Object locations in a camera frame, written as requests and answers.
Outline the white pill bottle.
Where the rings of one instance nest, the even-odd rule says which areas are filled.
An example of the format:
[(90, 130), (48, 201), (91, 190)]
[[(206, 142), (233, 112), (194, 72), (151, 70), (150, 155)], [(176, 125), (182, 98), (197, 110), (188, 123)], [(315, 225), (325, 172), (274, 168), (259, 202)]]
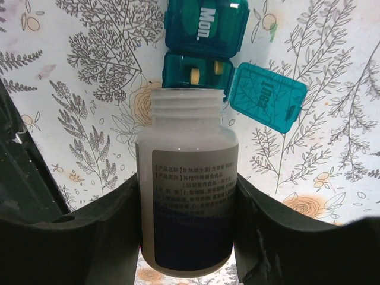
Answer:
[(169, 276), (212, 273), (232, 252), (239, 143), (222, 124), (223, 98), (154, 90), (153, 122), (136, 141), (141, 253)]

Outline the yellow round pill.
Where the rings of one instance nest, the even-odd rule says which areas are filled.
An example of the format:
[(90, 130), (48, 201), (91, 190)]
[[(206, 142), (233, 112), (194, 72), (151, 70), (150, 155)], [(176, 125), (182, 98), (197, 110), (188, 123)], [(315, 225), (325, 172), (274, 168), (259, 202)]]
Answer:
[(214, 73), (216, 75), (222, 75), (224, 73), (224, 62), (214, 61)]
[(190, 72), (189, 82), (191, 85), (198, 85), (200, 82), (200, 70), (198, 68), (192, 68)]

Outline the floral table mat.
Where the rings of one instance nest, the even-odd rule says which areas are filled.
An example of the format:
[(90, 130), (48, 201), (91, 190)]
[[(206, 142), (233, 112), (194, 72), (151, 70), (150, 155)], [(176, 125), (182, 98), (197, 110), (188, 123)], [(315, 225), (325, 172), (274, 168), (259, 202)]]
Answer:
[[(135, 173), (162, 80), (166, 1), (2, 1), (1, 83), (70, 210)], [(379, 215), (379, 2), (250, 1), (232, 59), (308, 93), (280, 134), (224, 107), (238, 171), (309, 217)]]

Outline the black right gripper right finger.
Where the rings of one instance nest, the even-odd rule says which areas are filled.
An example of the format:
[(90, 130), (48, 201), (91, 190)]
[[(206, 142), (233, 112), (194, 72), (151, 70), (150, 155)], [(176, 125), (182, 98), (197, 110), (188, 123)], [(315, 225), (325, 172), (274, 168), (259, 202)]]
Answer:
[(315, 220), (237, 178), (234, 250), (243, 284), (378, 284), (379, 218)]

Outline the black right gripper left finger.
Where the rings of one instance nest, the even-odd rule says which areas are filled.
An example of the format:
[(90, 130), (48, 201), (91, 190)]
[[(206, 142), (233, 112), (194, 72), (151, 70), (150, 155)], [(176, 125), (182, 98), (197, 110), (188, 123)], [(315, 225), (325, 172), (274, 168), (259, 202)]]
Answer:
[(133, 284), (140, 221), (135, 175), (51, 223), (1, 214), (1, 284)]

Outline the teal weekly pill organizer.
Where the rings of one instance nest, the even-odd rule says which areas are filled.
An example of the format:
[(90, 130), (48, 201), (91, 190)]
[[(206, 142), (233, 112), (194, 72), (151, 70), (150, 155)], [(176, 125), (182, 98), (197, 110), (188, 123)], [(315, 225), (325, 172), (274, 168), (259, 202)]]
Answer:
[[(231, 62), (241, 49), (247, 1), (169, 1), (164, 15), (163, 88), (223, 90), (232, 109), (282, 134), (290, 131), (307, 94), (304, 83), (248, 62)], [(214, 73), (214, 61), (224, 73)], [(189, 82), (200, 70), (198, 85)]]

